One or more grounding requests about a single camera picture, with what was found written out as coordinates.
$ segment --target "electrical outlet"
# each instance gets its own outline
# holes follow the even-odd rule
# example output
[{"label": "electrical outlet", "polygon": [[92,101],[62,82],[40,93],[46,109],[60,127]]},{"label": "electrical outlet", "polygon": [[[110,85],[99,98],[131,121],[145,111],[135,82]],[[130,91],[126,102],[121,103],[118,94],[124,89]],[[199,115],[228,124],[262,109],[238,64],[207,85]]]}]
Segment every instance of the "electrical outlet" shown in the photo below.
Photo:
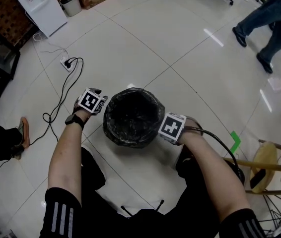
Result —
[{"label": "electrical outlet", "polygon": [[70,68],[66,67],[65,65],[65,61],[68,60],[66,59],[65,57],[62,57],[61,60],[60,60],[60,63],[62,64],[62,66],[68,71],[68,72],[71,72],[74,70],[74,67],[75,67],[75,62],[72,62],[71,63],[71,66]]}]

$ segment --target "green arrow marking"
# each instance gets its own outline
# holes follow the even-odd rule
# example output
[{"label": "green arrow marking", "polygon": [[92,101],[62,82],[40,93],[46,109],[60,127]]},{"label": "green arrow marking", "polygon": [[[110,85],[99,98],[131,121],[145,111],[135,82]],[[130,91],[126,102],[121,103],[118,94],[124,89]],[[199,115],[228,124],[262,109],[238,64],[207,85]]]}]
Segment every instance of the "green arrow marking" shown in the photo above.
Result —
[{"label": "green arrow marking", "polygon": [[235,131],[231,132],[231,137],[233,138],[234,140],[234,144],[233,146],[231,147],[230,151],[232,153],[234,153],[236,151],[236,149],[239,147],[240,143],[241,143],[241,139],[239,138],[239,136],[236,134]]}]

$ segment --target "trash can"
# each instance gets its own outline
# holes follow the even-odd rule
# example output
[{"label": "trash can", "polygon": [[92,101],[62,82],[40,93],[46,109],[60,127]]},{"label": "trash can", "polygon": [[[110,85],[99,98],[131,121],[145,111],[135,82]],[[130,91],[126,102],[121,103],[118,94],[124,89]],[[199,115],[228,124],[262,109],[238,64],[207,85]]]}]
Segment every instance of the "trash can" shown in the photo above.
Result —
[{"label": "trash can", "polygon": [[79,0],[60,0],[60,3],[65,8],[67,15],[70,17],[78,14],[81,11]]},{"label": "trash can", "polygon": [[142,88],[129,88],[110,100],[104,113],[103,131],[120,146],[143,148],[158,134],[165,107]]}]

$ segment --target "white bucket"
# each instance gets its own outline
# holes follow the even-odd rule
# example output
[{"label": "white bucket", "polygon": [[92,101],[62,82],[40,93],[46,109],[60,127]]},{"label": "white bucket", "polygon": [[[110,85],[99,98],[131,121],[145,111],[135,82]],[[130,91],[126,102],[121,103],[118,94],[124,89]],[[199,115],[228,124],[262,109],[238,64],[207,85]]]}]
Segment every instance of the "white bucket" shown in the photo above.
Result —
[{"label": "white bucket", "polygon": [[70,17],[78,14],[81,11],[79,0],[60,0],[60,3],[65,8],[67,15]]}]

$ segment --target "striped sleeve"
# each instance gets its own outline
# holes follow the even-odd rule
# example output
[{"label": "striped sleeve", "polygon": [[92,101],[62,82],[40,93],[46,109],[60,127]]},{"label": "striped sleeve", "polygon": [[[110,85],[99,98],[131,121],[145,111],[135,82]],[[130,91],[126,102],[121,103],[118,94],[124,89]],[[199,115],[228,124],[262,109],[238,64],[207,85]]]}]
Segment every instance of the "striped sleeve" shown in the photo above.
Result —
[{"label": "striped sleeve", "polygon": [[220,226],[221,238],[265,238],[265,234],[251,209],[236,211]]},{"label": "striped sleeve", "polygon": [[50,188],[46,192],[46,214],[40,238],[75,238],[80,236],[82,207],[70,192]]}]

